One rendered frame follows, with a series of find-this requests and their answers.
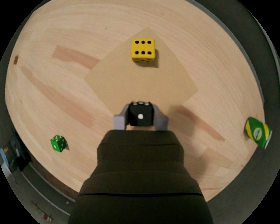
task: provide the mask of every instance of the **wood grain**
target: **wood grain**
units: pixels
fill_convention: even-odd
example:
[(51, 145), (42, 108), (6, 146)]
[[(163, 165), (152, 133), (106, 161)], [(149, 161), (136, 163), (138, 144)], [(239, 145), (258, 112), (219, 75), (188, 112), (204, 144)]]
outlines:
[[(9, 114), (42, 166), (79, 191), (97, 165), (97, 147), (113, 129), (114, 115), (84, 78), (146, 27), (173, 52), (198, 89), (174, 105), (178, 109), (168, 115), (169, 130), (184, 147), (185, 167), (208, 201), (234, 180), (256, 149), (243, 133), (247, 118), (265, 119), (256, 80), (239, 47), (189, 2), (45, 4), (28, 20), (11, 55), (5, 88)], [(68, 150), (52, 149), (49, 140), (56, 134), (66, 138)]]

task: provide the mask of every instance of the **yellow die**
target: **yellow die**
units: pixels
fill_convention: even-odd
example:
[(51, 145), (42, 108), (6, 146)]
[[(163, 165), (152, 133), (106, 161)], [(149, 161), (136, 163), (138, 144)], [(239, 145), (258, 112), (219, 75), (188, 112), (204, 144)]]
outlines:
[(152, 38), (133, 38), (131, 56), (134, 62), (153, 61), (156, 57), (155, 40)]

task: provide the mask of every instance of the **green can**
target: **green can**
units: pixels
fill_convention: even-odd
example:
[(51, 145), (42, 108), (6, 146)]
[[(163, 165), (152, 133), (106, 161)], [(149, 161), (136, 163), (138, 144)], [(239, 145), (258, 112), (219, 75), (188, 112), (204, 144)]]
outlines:
[(250, 139), (264, 149), (266, 149), (272, 135), (272, 130), (267, 124), (253, 117), (248, 118), (244, 132)]

